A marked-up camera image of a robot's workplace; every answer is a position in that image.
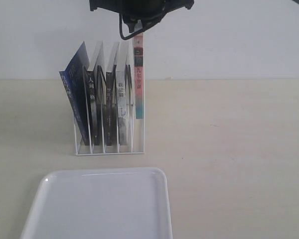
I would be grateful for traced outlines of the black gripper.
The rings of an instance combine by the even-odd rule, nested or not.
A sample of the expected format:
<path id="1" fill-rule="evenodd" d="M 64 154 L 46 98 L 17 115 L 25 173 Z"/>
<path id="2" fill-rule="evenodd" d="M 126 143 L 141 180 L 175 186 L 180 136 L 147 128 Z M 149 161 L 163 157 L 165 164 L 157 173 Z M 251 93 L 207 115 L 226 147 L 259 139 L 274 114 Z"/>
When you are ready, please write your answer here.
<path id="1" fill-rule="evenodd" d="M 190 10 L 193 0 L 91 0 L 90 11 L 98 8 L 119 14 L 119 31 L 123 32 L 123 23 L 130 33 L 142 33 L 159 22 L 170 12 L 186 8 Z M 136 31 L 135 26 L 141 22 L 142 29 Z"/>

